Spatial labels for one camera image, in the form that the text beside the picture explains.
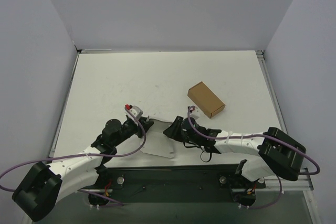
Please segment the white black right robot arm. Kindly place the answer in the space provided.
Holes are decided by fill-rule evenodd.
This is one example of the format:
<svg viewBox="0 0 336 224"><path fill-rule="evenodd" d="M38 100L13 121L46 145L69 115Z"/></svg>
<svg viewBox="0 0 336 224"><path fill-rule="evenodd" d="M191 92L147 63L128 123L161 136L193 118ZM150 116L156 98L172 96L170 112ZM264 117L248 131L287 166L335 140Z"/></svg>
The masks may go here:
<svg viewBox="0 0 336 224"><path fill-rule="evenodd" d="M276 175L296 181L306 148L282 130L270 127L257 134L238 134L205 128L194 118L177 116L163 134L178 142L190 144L212 154L238 153L255 156L242 161L238 174L250 182Z"/></svg>

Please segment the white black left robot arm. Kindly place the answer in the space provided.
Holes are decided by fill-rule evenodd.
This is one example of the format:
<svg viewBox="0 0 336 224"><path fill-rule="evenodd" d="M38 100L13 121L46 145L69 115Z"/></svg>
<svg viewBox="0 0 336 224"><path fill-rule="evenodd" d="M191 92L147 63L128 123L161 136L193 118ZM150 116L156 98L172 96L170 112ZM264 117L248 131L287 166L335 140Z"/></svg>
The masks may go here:
<svg viewBox="0 0 336 224"><path fill-rule="evenodd" d="M133 135L142 138L153 124L145 117L140 118L140 124L132 119L124 123L109 120L97 139L78 157L34 164L14 191L13 201L32 221L40 221L68 195L91 185L105 186L108 175L103 172L104 164L117 153L117 146Z"/></svg>

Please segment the white paper box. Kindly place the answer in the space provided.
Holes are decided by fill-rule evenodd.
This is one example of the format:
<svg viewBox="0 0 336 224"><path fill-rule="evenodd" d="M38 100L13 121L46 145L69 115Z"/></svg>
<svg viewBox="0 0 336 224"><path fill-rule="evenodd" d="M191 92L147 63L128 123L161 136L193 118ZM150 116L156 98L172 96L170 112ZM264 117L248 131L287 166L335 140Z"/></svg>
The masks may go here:
<svg viewBox="0 0 336 224"><path fill-rule="evenodd" d="M163 134L172 122L164 119L147 117L147 121L153 125L146 132L146 141L140 149L142 153L172 159L174 154L173 142Z"/></svg>

